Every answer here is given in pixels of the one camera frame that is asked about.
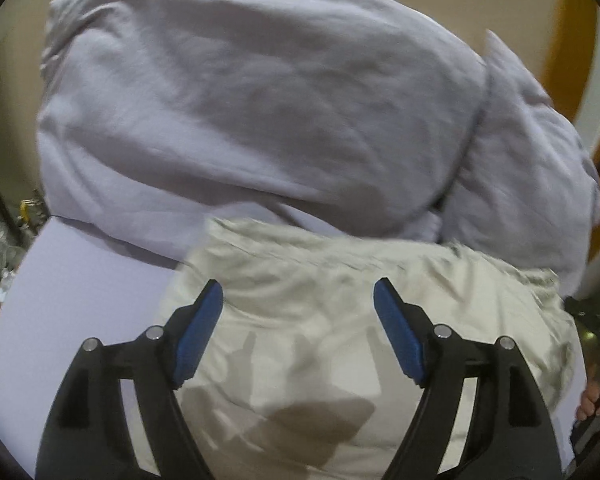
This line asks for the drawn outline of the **person's right hand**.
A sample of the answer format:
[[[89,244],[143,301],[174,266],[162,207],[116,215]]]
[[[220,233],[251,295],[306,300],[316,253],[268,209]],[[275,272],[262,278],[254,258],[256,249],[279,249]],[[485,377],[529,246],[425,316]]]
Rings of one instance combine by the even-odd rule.
[[[600,381],[597,379],[597,372],[594,367],[588,369],[588,383],[580,397],[580,404],[576,411],[576,419],[583,422],[592,416],[600,416],[600,405],[596,403],[600,400]]]

